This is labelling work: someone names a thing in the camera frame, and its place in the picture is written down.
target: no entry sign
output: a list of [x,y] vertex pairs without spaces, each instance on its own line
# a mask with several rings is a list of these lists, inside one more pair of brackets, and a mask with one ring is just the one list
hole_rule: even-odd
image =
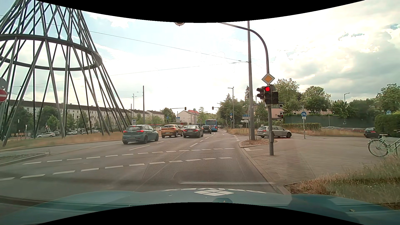
[[3,89],[0,89],[0,102],[4,102],[7,99],[7,92]]

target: sky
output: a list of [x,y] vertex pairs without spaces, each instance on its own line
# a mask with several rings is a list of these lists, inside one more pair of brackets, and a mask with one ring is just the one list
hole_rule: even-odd
[[[0,2],[0,15],[5,15],[13,1]],[[164,107],[199,109],[215,113],[227,94],[244,99],[248,79],[248,40],[242,29],[218,23],[185,23],[147,21],[83,12],[94,45],[100,54],[111,81],[125,108],[145,110]],[[247,21],[228,22],[247,27]],[[293,16],[250,21],[250,28],[264,39],[269,56],[270,74],[292,78],[299,91],[320,86],[331,94],[331,100],[373,98],[389,83],[399,83],[400,71],[400,4],[396,0],[365,0],[345,6]],[[56,35],[54,29],[49,36]],[[77,33],[73,34],[78,41]],[[265,85],[265,50],[260,39],[251,34],[253,95]],[[49,44],[51,51],[55,45]],[[76,57],[71,65],[78,67]],[[21,49],[18,61],[31,63],[32,42]],[[48,66],[46,48],[37,62]],[[0,67],[3,74],[5,63]],[[64,67],[65,58],[57,48],[54,66]],[[16,97],[28,68],[16,73],[12,98]],[[42,101],[48,71],[36,70],[35,98]],[[86,103],[82,72],[72,72],[76,95]],[[64,97],[64,72],[54,72],[59,102]],[[54,90],[47,90],[45,101],[54,102]],[[94,82],[100,106],[100,86]],[[77,99],[71,84],[68,103]],[[33,99],[33,81],[26,90],[25,100]],[[92,96],[89,105],[94,105]]]

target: road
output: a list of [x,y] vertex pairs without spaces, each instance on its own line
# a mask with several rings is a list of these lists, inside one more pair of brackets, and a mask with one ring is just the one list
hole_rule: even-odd
[[52,200],[90,191],[194,187],[276,193],[237,140],[219,130],[200,138],[166,137],[147,144],[53,147],[53,155],[0,167],[0,195]]

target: car window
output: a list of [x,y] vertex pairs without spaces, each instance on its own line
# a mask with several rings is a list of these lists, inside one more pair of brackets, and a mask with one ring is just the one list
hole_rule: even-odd
[[133,126],[133,127],[127,127],[126,131],[140,131],[143,130],[142,126]]

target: car hood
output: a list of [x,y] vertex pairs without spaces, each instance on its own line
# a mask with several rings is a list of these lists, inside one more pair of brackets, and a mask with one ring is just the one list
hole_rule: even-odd
[[160,191],[95,191],[71,195],[12,213],[0,224],[38,224],[97,211],[163,203],[239,203],[330,216],[361,224],[400,221],[400,212],[379,205],[330,195],[282,195],[230,188],[186,188]]

